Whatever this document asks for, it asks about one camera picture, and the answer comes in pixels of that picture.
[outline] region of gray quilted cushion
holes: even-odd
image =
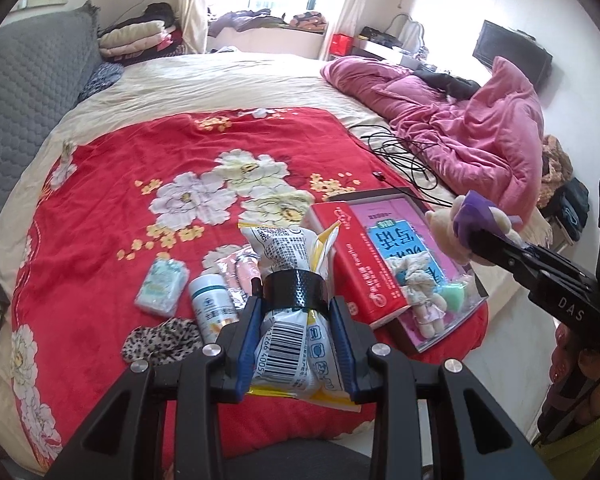
[[[90,2],[0,28],[0,211],[102,62],[97,29]]]

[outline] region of screw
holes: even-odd
[[[445,361],[445,368],[453,374],[457,374],[462,371],[462,363],[458,359],[447,359]]]
[[[376,343],[371,347],[371,351],[376,355],[389,355],[391,347],[384,343]]]
[[[133,361],[130,366],[131,371],[135,374],[141,374],[142,372],[145,372],[148,367],[149,363],[144,359],[138,359],[138,361]]]
[[[207,357],[215,357],[222,351],[222,347],[216,343],[204,345],[202,347],[202,353]]]

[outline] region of leopard print cloth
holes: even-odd
[[[122,347],[122,358],[127,363],[146,359],[152,365],[165,365],[182,361],[197,348],[202,348],[202,338],[196,323],[173,318],[152,328],[133,330]]]

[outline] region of white curtain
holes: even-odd
[[[206,0],[178,0],[182,41],[188,54],[206,52]]]
[[[360,17],[365,9],[366,0],[339,0],[327,16],[329,25],[324,33],[324,41],[320,48],[320,59],[328,59],[329,46],[334,34],[346,34],[355,38],[360,32]]]

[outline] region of red floral blanket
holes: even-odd
[[[13,298],[13,391],[41,466],[124,370],[128,334],[161,322],[134,306],[156,256],[184,261],[195,277],[245,243],[238,220],[295,224],[314,201],[378,187],[373,171],[402,184],[313,108],[181,114],[66,146],[43,188]],[[177,316],[193,317],[186,294]],[[432,359],[464,357],[485,329],[486,309]],[[219,416],[224,453],[234,456],[293,437],[333,438],[372,420],[374,407],[349,413],[248,396]]]

